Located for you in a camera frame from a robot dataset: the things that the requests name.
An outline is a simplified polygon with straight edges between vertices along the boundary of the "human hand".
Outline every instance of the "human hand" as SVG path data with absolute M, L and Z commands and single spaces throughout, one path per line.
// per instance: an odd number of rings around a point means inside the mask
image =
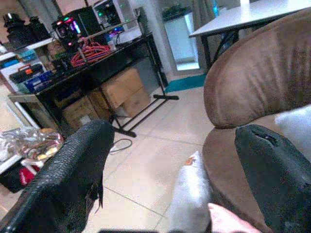
M 209 203 L 208 207 L 212 219 L 212 233 L 260 233 L 226 208 L 213 203 Z

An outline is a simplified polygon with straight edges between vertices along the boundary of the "white table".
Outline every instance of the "white table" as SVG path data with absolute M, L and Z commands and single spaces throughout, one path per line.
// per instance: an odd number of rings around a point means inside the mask
M 230 34 L 232 32 L 236 37 L 241 29 L 261 26 L 308 7 L 311 7 L 311 0 L 259 0 L 226 11 L 196 30 L 190 37 L 201 36 L 205 47 L 207 67 L 210 68 L 212 62 L 207 42 L 208 36 L 227 33 L 223 38 L 224 41 L 228 39 L 228 36 L 232 36 Z

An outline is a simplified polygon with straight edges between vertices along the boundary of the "blue mat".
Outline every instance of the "blue mat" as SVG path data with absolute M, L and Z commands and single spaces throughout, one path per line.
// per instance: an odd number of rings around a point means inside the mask
M 165 93 L 204 86 L 205 78 L 206 74 L 202 74 L 198 76 L 188 77 L 185 79 L 171 81 L 168 87 L 165 89 Z

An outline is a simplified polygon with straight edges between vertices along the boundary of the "plastic bag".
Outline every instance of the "plastic bag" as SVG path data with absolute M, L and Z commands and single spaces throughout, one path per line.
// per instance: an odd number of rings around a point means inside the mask
M 275 118 L 282 134 L 311 162 L 311 105 L 283 112 Z
M 197 151 L 179 171 L 170 207 L 170 231 L 205 233 L 211 224 L 210 202 L 207 173 Z
M 0 134 L 0 161 L 14 155 L 32 160 L 46 160 L 55 155 L 64 143 L 53 129 L 23 127 Z

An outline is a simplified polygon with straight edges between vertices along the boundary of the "red object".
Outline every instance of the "red object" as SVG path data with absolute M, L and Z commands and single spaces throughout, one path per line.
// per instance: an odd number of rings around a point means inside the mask
M 70 19 L 65 21 L 65 23 L 71 23 L 71 22 L 73 22 L 73 18 L 70 18 Z
M 27 70 L 25 70 L 25 73 L 26 73 L 26 74 L 32 74 L 32 73 L 33 73 L 33 70 L 32 70 L 32 69 L 27 69 Z
M 40 168 L 38 168 L 37 166 L 32 166 L 32 167 L 37 172 L 40 170 Z M 19 170 L 19 181 L 23 186 L 26 186 L 27 184 L 29 184 L 34 178 L 35 178 L 35 175 L 32 174 L 31 171 L 28 170 L 27 168 L 24 167 Z
M 105 45 L 100 45 L 97 42 L 91 42 L 84 40 L 84 45 L 82 46 L 82 53 L 84 54 L 87 62 L 92 63 L 102 58 L 106 57 L 111 53 L 110 47 Z M 79 67 L 85 64 L 80 53 L 77 52 L 71 60 L 73 67 Z

